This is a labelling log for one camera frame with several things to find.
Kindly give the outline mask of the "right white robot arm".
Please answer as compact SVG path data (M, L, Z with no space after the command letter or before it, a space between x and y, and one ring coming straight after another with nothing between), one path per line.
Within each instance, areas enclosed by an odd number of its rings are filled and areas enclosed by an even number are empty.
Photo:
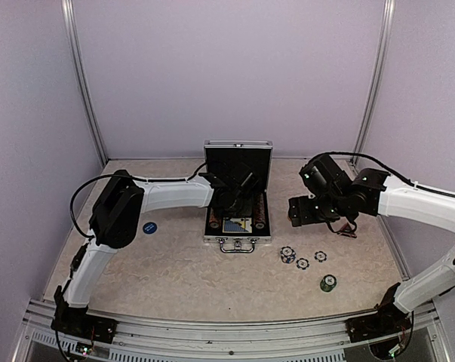
M455 195L441 189L409 184L386 171L363 169L354 179L345 173L323 175L317 169L301 176L309 196L288 201L292 226L325 224L344 218L351 224L361 214L406 219L455 237ZM455 244L431 266L408 281L390 287L379 312L374 314L372 329L386 335L401 322L401 315L455 288Z

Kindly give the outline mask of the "blue round button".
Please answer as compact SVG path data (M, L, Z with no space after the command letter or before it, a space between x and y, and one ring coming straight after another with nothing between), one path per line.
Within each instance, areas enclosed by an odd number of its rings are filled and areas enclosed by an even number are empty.
M158 226L155 222L146 222L142 227L143 233L146 235L152 235L158 230Z

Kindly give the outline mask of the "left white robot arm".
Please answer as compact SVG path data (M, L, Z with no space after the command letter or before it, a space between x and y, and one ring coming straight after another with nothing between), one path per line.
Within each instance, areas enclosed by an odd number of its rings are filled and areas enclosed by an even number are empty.
M68 279L54 294L66 307L63 325L77 336L91 328L84 313L93 288L110 259L136 237L142 214L180 207L209 207L220 216L237 214L251 196L258 178L246 164L201 164L188 177L142 178L117 170L104 175L107 184L92 207L89 229L69 267Z

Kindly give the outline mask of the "black red triangular button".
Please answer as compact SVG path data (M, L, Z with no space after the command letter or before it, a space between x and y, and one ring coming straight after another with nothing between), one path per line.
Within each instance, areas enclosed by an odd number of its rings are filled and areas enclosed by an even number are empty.
M350 223L346 223L338 231L338 235L347 237L347 238L357 238L356 227Z

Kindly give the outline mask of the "aluminium poker case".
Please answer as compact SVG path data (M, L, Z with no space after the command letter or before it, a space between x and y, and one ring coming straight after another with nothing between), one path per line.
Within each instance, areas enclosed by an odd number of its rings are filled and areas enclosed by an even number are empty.
M253 253L272 240L267 189L272 160L268 140L207 140L204 176L213 182L204 241L225 254Z

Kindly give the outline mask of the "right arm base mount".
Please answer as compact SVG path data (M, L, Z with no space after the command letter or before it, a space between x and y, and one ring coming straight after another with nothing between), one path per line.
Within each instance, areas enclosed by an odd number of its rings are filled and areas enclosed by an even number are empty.
M392 285L383 296L376 312L346 321L350 342L361 342L409 330L412 327L408 313L395 306L395 292L400 283Z

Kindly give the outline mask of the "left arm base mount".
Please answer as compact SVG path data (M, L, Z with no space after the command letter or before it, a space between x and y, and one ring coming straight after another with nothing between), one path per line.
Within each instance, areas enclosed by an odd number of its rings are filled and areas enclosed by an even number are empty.
M58 333L88 339L93 342L112 344L118 321L112 318L88 314L88 307L70 307L63 296L61 286L54 293L56 309L51 329Z

